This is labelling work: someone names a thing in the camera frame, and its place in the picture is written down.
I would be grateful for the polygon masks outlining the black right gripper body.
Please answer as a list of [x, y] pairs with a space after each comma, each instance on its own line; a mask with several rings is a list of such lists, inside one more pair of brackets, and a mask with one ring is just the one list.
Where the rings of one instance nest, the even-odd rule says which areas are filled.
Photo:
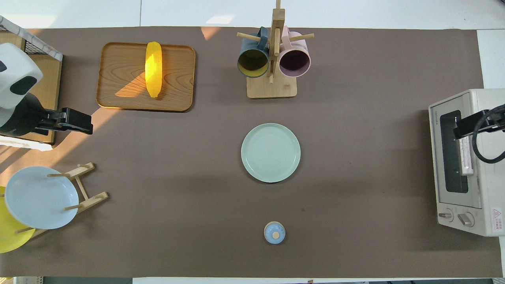
[[[456, 121], [456, 128], [453, 129], [454, 136], [457, 140], [472, 135], [474, 128], [479, 122], [479, 120], [485, 117], [485, 114], [489, 112], [489, 109], [478, 111], [466, 118], [462, 118]], [[496, 131], [504, 131], [504, 109], [492, 112], [479, 126], [478, 133], [492, 133]]]

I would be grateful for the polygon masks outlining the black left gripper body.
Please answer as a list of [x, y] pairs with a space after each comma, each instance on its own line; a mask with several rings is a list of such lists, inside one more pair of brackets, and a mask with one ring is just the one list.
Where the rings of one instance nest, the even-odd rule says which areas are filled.
[[49, 131], [74, 131], [91, 135], [92, 117], [72, 108], [45, 109], [43, 119], [37, 124], [37, 132], [47, 135]]

